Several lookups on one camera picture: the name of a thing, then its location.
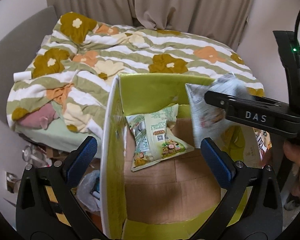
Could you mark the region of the white grey snack packet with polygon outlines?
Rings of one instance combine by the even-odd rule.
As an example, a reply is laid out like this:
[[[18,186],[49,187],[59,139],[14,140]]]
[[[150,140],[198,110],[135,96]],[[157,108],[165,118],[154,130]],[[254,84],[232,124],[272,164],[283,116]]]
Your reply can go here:
[[[201,141],[209,137],[217,140],[221,134],[232,124],[225,119],[225,111],[220,107],[206,103],[204,96],[207,92],[217,92],[240,99],[252,99],[245,83],[234,76],[225,74],[210,85],[185,84],[185,89],[190,103],[190,112],[193,128],[195,148],[200,148]]]

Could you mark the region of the white plastic bag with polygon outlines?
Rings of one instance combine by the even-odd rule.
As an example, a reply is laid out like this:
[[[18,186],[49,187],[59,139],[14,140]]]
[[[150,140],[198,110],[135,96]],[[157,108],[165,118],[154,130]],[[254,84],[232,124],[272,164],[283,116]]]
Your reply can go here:
[[[77,187],[77,199],[91,212],[101,210],[100,171],[85,175]]]

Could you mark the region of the green cardboard box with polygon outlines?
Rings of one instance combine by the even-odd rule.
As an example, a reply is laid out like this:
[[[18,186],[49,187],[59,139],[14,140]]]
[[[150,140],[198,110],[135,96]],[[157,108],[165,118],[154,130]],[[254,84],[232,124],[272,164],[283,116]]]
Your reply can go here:
[[[221,201],[192,134],[187,83],[207,77],[114,79],[101,155],[102,230],[111,239],[188,239]]]

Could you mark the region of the pink pillow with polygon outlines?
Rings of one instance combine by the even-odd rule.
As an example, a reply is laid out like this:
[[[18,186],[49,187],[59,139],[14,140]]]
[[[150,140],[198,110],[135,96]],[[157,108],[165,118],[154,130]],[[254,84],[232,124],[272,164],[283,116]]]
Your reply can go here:
[[[29,128],[47,129],[49,124],[58,118],[59,116],[51,103],[47,103],[37,111],[27,114],[18,120],[18,124]]]

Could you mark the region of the green snack packet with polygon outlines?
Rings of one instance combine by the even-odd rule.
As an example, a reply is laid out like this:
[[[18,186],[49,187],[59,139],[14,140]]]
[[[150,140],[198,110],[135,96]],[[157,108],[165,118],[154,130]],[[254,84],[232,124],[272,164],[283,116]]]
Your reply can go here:
[[[126,117],[135,140],[131,171],[136,172],[194,150],[193,146],[172,133],[178,109],[179,105],[174,104],[157,112]]]

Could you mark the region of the floral striped duvet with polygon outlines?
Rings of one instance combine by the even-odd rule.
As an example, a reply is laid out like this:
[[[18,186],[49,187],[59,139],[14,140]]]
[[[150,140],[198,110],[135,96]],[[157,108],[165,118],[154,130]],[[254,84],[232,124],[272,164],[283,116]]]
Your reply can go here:
[[[264,87],[230,47],[207,37],[173,30],[108,25],[69,12],[61,16],[48,41],[16,81],[7,99],[10,128],[51,101],[61,119],[77,133],[103,133],[113,79],[120,74],[173,73],[210,77],[233,73],[251,94]]]

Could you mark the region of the grey headboard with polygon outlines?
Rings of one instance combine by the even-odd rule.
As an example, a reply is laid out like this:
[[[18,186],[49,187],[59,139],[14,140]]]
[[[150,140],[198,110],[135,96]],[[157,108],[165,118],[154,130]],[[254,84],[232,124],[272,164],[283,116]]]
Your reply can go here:
[[[0,41],[0,121],[3,124],[7,124],[6,105],[13,74],[31,63],[44,36],[52,33],[56,22],[56,11],[49,6],[23,21]]]

